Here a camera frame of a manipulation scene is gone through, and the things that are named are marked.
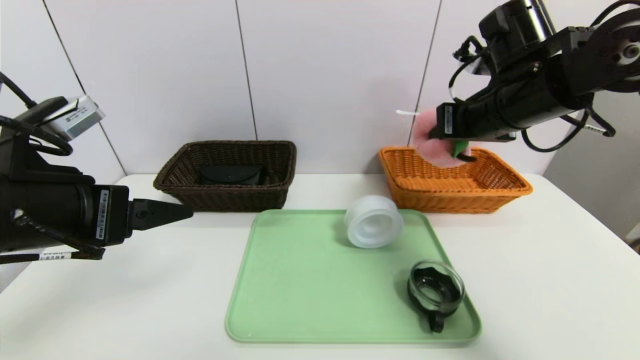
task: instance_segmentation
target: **orange wicker basket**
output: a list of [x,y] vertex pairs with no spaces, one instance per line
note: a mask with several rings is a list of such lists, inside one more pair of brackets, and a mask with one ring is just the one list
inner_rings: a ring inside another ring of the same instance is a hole
[[426,213],[493,213],[533,188],[496,154],[473,148],[477,158],[455,168],[437,168],[410,147],[385,147],[378,156],[394,202]]

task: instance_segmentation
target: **mug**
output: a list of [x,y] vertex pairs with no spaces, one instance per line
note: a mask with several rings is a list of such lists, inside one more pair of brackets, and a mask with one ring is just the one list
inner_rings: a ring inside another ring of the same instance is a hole
[[453,315],[465,298],[460,275],[435,260],[422,260],[413,266],[407,291],[413,305],[427,316],[433,332],[442,332],[445,318]]

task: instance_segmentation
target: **black mug handle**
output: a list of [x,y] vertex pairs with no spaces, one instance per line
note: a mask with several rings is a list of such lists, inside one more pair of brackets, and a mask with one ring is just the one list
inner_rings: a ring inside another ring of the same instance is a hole
[[442,332],[444,329],[444,318],[445,315],[439,311],[427,311],[429,327],[433,332]]

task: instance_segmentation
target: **black pouch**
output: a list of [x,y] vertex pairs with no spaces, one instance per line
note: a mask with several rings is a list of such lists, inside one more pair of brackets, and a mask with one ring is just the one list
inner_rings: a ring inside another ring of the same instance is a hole
[[201,165],[203,185],[258,185],[262,181],[262,165]]

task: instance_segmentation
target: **pink cloth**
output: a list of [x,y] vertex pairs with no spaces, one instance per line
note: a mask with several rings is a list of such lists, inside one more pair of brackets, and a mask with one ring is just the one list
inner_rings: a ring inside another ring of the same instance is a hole
[[[453,141],[429,139],[429,132],[436,126],[436,122],[435,109],[424,111],[416,116],[412,136],[415,150],[423,159],[436,167],[457,167],[465,164],[464,161],[451,156]],[[471,150],[467,147],[463,154],[471,155]]]

